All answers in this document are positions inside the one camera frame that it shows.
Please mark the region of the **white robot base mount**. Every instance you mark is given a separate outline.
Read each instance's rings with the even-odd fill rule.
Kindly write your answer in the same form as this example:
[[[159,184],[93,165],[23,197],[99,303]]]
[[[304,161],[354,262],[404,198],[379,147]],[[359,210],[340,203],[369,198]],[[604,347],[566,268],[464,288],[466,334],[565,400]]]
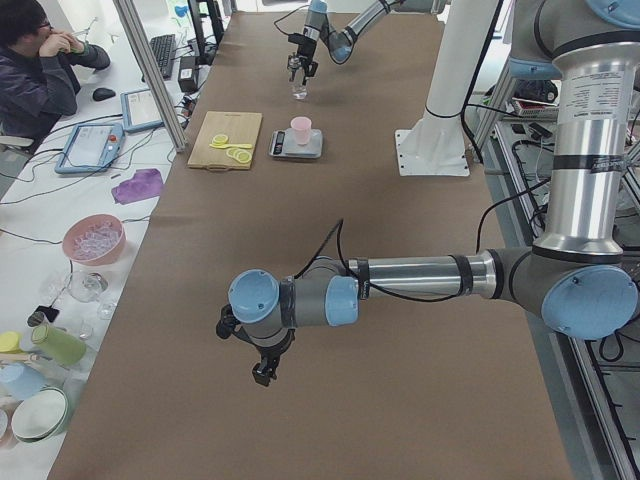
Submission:
[[[412,129],[395,132],[402,176],[469,175],[463,108],[501,8],[498,0],[451,3],[423,117]]]

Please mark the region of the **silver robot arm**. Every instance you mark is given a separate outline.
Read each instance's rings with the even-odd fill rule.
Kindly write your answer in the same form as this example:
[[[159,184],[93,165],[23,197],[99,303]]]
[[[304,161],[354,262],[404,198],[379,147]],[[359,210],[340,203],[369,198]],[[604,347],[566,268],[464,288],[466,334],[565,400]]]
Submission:
[[[317,44],[322,42],[330,59],[337,65],[349,60],[356,42],[378,21],[393,11],[408,13],[441,14],[447,1],[374,1],[342,29],[336,29],[328,17],[325,1],[311,1],[308,5],[301,33],[287,35],[289,43],[297,46],[287,60],[289,81],[300,80],[303,85],[316,74],[318,63],[314,60]]]
[[[400,108],[400,77],[417,65],[418,50],[411,32],[382,42],[370,69],[357,64],[330,81],[304,116],[307,142],[329,142],[326,158],[317,167],[276,168],[254,184],[243,211],[216,332],[256,348],[256,382],[275,378],[299,329],[346,326],[347,339],[331,336],[301,353],[301,373],[317,380],[365,343],[361,317],[376,334],[359,368],[367,381],[445,378],[435,362],[442,350],[471,368],[462,339],[423,326],[445,302],[454,305],[456,325],[477,320],[464,308],[466,295],[519,304],[548,332],[588,344],[635,318],[637,292],[611,234],[639,33],[601,22],[581,1],[523,1],[516,22],[534,66],[559,62],[566,78],[553,169],[542,180],[552,192],[543,215],[528,227],[503,219],[505,233],[523,235],[504,248],[436,255],[433,240],[455,246],[481,234],[462,215],[488,215],[455,177],[468,172],[464,108],[493,22],[449,23],[424,118],[393,139],[385,123]],[[392,93],[368,93],[369,72]]]

